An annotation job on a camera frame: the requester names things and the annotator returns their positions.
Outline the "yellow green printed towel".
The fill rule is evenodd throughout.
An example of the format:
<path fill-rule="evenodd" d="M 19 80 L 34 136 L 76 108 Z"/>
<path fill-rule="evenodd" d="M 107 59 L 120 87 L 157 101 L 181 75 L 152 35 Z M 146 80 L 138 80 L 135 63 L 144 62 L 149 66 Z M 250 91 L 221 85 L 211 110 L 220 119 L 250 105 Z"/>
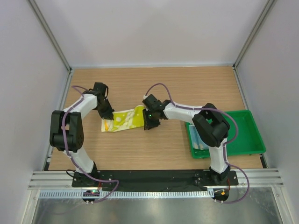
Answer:
<path fill-rule="evenodd" d="M 143 105 L 138 105 L 134 109 L 129 109 L 120 112 L 113 112 L 113 120 L 102 119 L 102 132 L 119 132 L 144 126 L 143 120 Z"/>

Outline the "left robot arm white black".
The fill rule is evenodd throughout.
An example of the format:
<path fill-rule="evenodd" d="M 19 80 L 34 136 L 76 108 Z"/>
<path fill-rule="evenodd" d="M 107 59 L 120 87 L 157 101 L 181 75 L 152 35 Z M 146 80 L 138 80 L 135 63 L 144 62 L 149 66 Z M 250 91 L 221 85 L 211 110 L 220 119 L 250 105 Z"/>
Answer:
<path fill-rule="evenodd" d="M 76 167 L 76 172 L 83 175 L 83 182 L 89 187 L 99 181 L 96 164 L 87 155 L 84 144 L 83 119 L 96 110 L 102 119 L 113 120 L 114 109 L 108 101 L 108 86 L 96 82 L 92 89 L 72 86 L 79 92 L 80 98 L 63 110 L 55 110 L 51 115 L 50 145 L 63 152 Z"/>

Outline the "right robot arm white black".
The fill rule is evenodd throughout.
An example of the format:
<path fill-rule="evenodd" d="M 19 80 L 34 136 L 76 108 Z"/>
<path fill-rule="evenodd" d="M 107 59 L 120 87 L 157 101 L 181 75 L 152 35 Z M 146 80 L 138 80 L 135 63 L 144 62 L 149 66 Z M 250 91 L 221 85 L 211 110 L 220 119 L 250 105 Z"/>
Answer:
<path fill-rule="evenodd" d="M 145 105 L 142 111 L 144 130 L 158 127 L 162 119 L 175 119 L 194 125 L 199 137 L 209 149 L 211 181 L 221 185 L 227 180 L 230 168 L 225 162 L 223 145 L 228 138 L 230 125 L 213 104 L 190 106 L 171 100 L 162 102 L 152 94 L 144 96 L 142 102 Z"/>

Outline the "green plastic tray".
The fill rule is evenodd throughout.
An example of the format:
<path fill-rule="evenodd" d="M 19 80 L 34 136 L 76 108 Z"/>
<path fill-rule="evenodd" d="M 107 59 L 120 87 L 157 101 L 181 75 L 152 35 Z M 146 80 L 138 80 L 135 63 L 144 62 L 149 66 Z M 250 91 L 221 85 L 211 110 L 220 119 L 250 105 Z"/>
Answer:
<path fill-rule="evenodd" d="M 266 147 L 263 143 L 263 139 L 260 135 L 260 132 L 256 126 L 254 118 L 251 111 L 241 110 L 241 111 L 230 111 L 227 112 L 234 121 L 236 122 L 239 133 L 237 138 L 227 145 L 227 155 L 247 155 L 247 154 L 262 154 L 265 153 Z M 189 131 L 188 126 L 190 123 L 185 123 L 188 139 Z M 195 159 L 199 158 L 209 158 L 209 150 L 193 150 L 191 149 L 191 155 Z"/>

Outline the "blue polka dot towel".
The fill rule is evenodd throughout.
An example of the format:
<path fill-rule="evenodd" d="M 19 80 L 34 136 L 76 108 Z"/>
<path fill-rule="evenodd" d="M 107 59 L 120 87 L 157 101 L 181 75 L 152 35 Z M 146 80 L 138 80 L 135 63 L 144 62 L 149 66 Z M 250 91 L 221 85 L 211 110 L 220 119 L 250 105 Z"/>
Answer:
<path fill-rule="evenodd" d="M 200 138 L 194 125 L 188 126 L 189 142 L 193 150 L 208 150 L 208 145 Z"/>

